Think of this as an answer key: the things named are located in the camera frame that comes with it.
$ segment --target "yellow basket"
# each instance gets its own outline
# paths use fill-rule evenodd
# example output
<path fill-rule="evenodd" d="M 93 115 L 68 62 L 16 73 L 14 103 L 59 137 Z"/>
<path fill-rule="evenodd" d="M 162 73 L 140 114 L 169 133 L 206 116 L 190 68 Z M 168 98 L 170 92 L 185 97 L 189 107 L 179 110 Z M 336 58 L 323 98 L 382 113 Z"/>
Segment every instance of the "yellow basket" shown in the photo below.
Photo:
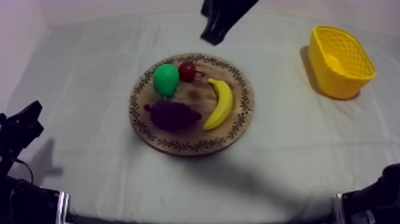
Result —
<path fill-rule="evenodd" d="M 356 95 L 376 75 L 357 38 L 335 27 L 313 28 L 308 56 L 318 85 L 333 98 Z"/>

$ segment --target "grapes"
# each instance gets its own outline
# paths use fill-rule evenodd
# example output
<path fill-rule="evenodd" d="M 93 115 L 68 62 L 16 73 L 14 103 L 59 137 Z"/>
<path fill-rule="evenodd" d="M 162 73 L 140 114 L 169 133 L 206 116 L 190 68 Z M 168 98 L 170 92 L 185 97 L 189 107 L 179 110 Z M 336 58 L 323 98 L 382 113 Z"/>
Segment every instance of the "grapes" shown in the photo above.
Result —
<path fill-rule="evenodd" d="M 151 121 L 160 129 L 173 132 L 184 129 L 201 119 L 201 114 L 179 102 L 158 101 L 153 106 L 145 105 Z"/>

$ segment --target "table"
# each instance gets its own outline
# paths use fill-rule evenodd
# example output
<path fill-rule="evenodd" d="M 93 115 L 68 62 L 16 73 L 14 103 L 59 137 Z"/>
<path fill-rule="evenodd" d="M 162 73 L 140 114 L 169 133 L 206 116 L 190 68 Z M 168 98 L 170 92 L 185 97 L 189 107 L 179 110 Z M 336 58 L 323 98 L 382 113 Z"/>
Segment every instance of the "table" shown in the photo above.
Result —
<path fill-rule="evenodd" d="M 7 114 L 38 99 L 42 136 L 21 159 L 35 183 L 71 194 L 71 211 L 162 223 L 283 222 L 330 210 L 400 162 L 398 39 L 343 27 L 363 43 L 377 77 L 337 101 L 316 91 L 307 59 L 312 20 L 250 14 L 211 46 L 199 14 L 143 14 L 51 29 Z M 136 79 L 163 58 L 212 54 L 250 80 L 255 113 L 228 149 L 202 158 L 159 153 L 128 117 Z M 12 175 L 28 177 L 22 167 Z"/>

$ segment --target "round wooden tray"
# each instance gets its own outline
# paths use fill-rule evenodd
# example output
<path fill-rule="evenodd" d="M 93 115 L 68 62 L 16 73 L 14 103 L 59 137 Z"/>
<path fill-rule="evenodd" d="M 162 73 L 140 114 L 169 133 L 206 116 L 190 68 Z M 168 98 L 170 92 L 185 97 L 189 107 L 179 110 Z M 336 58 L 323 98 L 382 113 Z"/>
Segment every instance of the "round wooden tray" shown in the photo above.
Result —
<path fill-rule="evenodd" d="M 224 80 L 233 92 L 233 106 L 227 119 L 213 130 L 203 130 L 202 126 L 217 105 L 217 95 L 213 86 L 205 80 L 179 82 L 174 102 L 182 102 L 202 114 L 202 119 L 192 127 L 170 133 L 157 128 L 144 110 L 146 104 L 152 105 L 161 97 L 153 87 L 153 72 L 162 64 L 195 63 L 197 71 Z M 247 78 L 229 62 L 206 54 L 180 54 L 166 58 L 153 65 L 139 78 L 130 96 L 129 117 L 134 130 L 149 145 L 157 150 L 175 155 L 203 155 L 213 153 L 234 143 L 250 125 L 254 111 L 254 95 Z"/>

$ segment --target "banana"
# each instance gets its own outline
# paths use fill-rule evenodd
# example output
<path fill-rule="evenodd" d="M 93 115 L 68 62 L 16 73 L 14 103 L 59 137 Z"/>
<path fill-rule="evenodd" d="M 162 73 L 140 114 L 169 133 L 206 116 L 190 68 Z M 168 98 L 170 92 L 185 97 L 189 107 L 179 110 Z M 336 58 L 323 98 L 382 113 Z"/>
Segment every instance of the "banana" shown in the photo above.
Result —
<path fill-rule="evenodd" d="M 204 123 L 204 130 L 211 130 L 222 124 L 222 122 L 224 122 L 226 117 L 229 115 L 233 102 L 232 91 L 225 81 L 208 79 L 208 83 L 214 85 L 214 89 L 218 95 L 218 104 L 207 121 Z"/>

